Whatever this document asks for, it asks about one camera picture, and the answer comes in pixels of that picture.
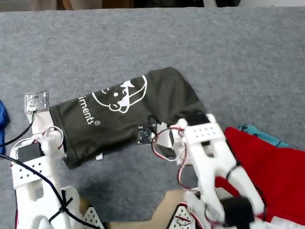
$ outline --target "teal cloth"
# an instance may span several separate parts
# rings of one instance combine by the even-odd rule
[[[273,137],[269,134],[266,134],[264,132],[259,131],[255,126],[253,125],[248,125],[248,124],[243,124],[240,126],[239,130],[244,131],[250,135],[254,135],[265,142],[270,143],[271,145],[278,147],[278,148],[292,148],[290,145],[287,143],[277,139],[276,137]]]

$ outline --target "red cloth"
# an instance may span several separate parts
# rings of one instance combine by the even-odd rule
[[[305,225],[305,152],[276,148],[232,127],[225,136],[252,182],[267,202],[266,221],[278,216]],[[216,178],[216,187],[238,195],[225,179]]]

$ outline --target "brown cardboard piece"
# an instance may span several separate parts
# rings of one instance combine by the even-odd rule
[[[152,219],[142,222],[111,222],[109,229],[165,229],[179,202],[183,201],[184,191],[170,190],[152,215]]]

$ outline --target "cartoon face logo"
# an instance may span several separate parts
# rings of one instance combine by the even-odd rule
[[[135,81],[134,83],[132,83],[133,80],[128,80],[120,86],[92,93],[92,96],[100,105],[108,107],[111,111],[118,111],[124,114],[128,112],[130,106],[144,98],[147,89],[147,80],[144,75],[142,79],[143,81]]]

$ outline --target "printed logo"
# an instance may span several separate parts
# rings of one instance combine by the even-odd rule
[[[92,123],[94,123],[95,125],[100,125],[101,122],[99,120],[94,121],[94,117],[91,116],[91,113],[90,113],[89,108],[87,107],[85,98],[86,98],[86,96],[79,97],[78,102],[81,105],[82,113],[84,114],[84,117],[85,117],[87,123],[89,125],[91,125]]]
[[[102,92],[92,93],[94,99],[102,106],[108,107],[111,111],[128,112],[129,108],[141,101],[147,89],[146,77],[142,76],[142,82],[134,82],[128,80],[122,85],[107,88]]]

